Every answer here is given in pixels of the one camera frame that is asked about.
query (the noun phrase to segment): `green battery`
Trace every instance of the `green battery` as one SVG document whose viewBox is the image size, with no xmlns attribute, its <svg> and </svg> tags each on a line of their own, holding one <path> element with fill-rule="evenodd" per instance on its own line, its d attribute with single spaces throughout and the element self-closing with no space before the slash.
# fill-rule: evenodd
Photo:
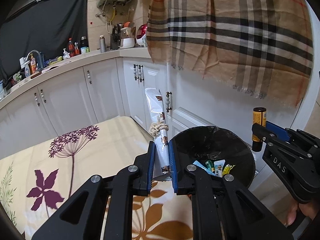
<svg viewBox="0 0 320 240">
<path fill-rule="evenodd" d="M 214 172 L 214 163 L 213 163 L 212 160 L 207 160 L 207 161 L 205 162 L 205 166 L 207 167 L 207 169 L 208 169 L 209 171 Z"/>
</svg>

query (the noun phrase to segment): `trash can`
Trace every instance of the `trash can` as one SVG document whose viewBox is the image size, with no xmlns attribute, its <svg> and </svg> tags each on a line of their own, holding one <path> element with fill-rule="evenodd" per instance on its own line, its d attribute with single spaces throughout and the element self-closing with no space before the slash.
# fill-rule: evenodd
<svg viewBox="0 0 320 240">
<path fill-rule="evenodd" d="M 211 159 L 235 165 L 230 174 L 247 188 L 250 186 L 256 169 L 253 154 L 233 132 L 216 126 L 198 126 L 177 134 L 172 140 L 177 151 L 188 154 L 192 162 L 197 160 L 205 166 Z"/>
</svg>

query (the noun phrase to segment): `human hand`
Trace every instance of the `human hand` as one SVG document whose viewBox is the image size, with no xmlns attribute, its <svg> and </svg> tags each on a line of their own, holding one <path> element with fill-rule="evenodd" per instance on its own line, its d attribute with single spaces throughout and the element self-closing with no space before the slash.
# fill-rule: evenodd
<svg viewBox="0 0 320 240">
<path fill-rule="evenodd" d="M 292 199 L 291 205 L 288 209 L 286 225 L 290 226 L 295 221 L 297 216 L 297 211 L 299 210 L 301 210 L 301 212 L 305 216 L 310 217 L 311 220 L 313 220 L 316 217 L 317 213 L 319 212 L 320 206 L 314 200 L 312 200 L 307 204 L 299 204 L 296 200 Z"/>
</svg>

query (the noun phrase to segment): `white cabinet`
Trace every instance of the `white cabinet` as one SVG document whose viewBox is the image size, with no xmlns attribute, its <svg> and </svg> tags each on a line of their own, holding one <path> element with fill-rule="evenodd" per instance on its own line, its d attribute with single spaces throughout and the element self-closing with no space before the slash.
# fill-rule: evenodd
<svg viewBox="0 0 320 240">
<path fill-rule="evenodd" d="M 98 122 L 124 116 L 116 60 L 100 61 L 83 69 Z"/>
<path fill-rule="evenodd" d="M 12 138 L 12 122 L 4 107 L 0 110 L 0 159 L 17 152 L 16 140 Z"/>
<path fill-rule="evenodd" d="M 290 127 L 297 110 L 281 106 L 274 100 L 259 99 L 240 93 L 227 85 L 189 70 L 176 70 L 168 66 L 168 91 L 170 95 L 169 129 L 176 130 L 199 125 L 216 125 L 234 132 L 248 144 L 251 141 L 252 110 L 262 106 L 267 109 L 267 120 L 281 127 Z M 262 153 L 254 154 L 256 168 L 265 163 Z"/>
<path fill-rule="evenodd" d="M 154 64 L 152 61 L 140 60 L 139 65 L 141 66 L 142 82 L 144 83 L 144 88 L 157 88 L 160 90 L 163 102 L 165 104 L 166 95 L 166 66 Z M 147 98 L 145 91 L 143 90 L 143 101 L 146 113 L 146 125 L 147 130 L 152 123 L 149 107 L 147 104 Z"/>
<path fill-rule="evenodd" d="M 124 79 L 127 90 L 130 116 L 145 130 L 146 113 L 144 110 L 144 87 L 138 77 L 138 64 L 136 61 L 123 60 Z"/>
<path fill-rule="evenodd" d="M 98 122 L 83 68 L 49 79 L 38 86 L 38 92 L 58 135 Z"/>
<path fill-rule="evenodd" d="M 17 97 L 5 109 L 11 120 L 8 132 L 11 135 L 10 154 L 57 136 L 36 87 Z"/>
<path fill-rule="evenodd" d="M 124 59 L 124 77 L 128 95 L 130 114 L 145 130 L 151 118 L 145 88 L 157 88 L 165 99 L 166 66 L 154 64 L 146 59 Z"/>
</svg>

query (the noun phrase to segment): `bed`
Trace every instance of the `bed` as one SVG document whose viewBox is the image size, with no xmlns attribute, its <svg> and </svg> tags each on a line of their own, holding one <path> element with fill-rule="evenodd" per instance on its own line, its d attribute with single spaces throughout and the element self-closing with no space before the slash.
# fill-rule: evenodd
<svg viewBox="0 0 320 240">
<path fill-rule="evenodd" d="M 0 201 L 29 240 L 91 175 L 115 175 L 147 149 L 130 117 L 69 132 L 0 160 Z M 132 239 L 192 239 L 191 201 L 169 181 L 153 182 L 149 197 L 135 196 L 132 212 Z"/>
</svg>

